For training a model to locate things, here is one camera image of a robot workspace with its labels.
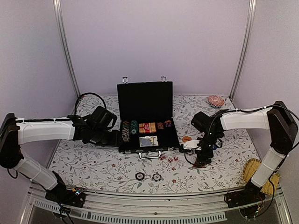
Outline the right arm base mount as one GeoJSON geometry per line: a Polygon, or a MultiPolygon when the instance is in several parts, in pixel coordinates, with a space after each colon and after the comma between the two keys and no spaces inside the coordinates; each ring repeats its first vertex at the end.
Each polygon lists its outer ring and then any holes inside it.
{"type": "Polygon", "coordinates": [[[239,208],[241,216],[245,219],[254,219],[261,211],[266,196],[264,193],[248,193],[245,189],[229,191],[224,195],[224,202],[229,208],[239,208]]]}

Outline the black red triangular button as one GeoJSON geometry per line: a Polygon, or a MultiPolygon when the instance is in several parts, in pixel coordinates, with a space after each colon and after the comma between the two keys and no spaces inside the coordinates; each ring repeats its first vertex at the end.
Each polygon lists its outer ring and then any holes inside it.
{"type": "Polygon", "coordinates": [[[206,164],[194,164],[192,168],[206,168],[206,164]]]}

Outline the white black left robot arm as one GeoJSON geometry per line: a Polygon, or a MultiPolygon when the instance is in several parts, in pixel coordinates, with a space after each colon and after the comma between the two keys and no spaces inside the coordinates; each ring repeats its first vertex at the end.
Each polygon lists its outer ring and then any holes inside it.
{"type": "Polygon", "coordinates": [[[83,117],[77,114],[81,94],[74,107],[74,114],[62,118],[24,119],[9,113],[0,128],[0,165],[15,170],[40,184],[48,194],[60,203],[69,199],[68,190],[60,176],[51,172],[28,155],[21,152],[21,145],[46,140],[80,140],[84,144],[101,147],[117,147],[121,134],[114,129],[117,116],[108,111],[106,104],[98,106],[91,114],[83,117]]]}

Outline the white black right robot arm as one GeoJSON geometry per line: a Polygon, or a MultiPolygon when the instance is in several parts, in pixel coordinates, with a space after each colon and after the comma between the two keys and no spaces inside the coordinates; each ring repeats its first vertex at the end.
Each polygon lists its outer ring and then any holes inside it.
{"type": "Polygon", "coordinates": [[[298,146],[295,142],[298,134],[299,118],[290,111],[282,101],[272,105],[249,110],[220,110],[208,116],[203,112],[194,115],[191,124],[204,133],[194,148],[195,168],[210,164],[217,148],[217,141],[224,136],[224,131],[234,129],[264,129],[269,130],[271,143],[266,156],[257,171],[246,184],[242,192],[242,200],[252,203],[260,195],[264,184],[279,170],[286,156],[298,146]]]}

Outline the orange round blind button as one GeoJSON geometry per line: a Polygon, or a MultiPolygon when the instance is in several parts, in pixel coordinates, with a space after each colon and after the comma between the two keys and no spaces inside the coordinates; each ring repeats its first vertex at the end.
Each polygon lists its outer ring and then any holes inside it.
{"type": "Polygon", "coordinates": [[[182,138],[183,143],[186,143],[186,142],[191,141],[191,140],[192,140],[192,138],[189,137],[189,136],[184,136],[184,137],[182,138]]]}

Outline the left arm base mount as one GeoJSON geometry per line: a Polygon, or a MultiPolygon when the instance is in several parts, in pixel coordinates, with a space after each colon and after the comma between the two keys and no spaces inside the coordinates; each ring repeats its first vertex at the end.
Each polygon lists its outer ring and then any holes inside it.
{"type": "Polygon", "coordinates": [[[73,191],[63,188],[54,188],[46,191],[45,198],[58,204],[83,208],[86,194],[80,190],[73,191]]]}

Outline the black poker set case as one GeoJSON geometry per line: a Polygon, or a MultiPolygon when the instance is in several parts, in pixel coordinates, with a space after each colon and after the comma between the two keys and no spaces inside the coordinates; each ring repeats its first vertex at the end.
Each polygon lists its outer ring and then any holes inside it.
{"type": "Polygon", "coordinates": [[[136,120],[140,123],[162,122],[171,120],[172,126],[157,129],[155,133],[130,133],[129,142],[122,143],[118,151],[122,154],[139,154],[157,152],[159,158],[163,151],[178,151],[178,140],[175,122],[173,119],[173,82],[165,77],[156,82],[122,83],[117,85],[117,96],[120,113],[120,128],[123,121],[136,120]],[[139,138],[157,136],[158,146],[140,147],[139,138]]]}

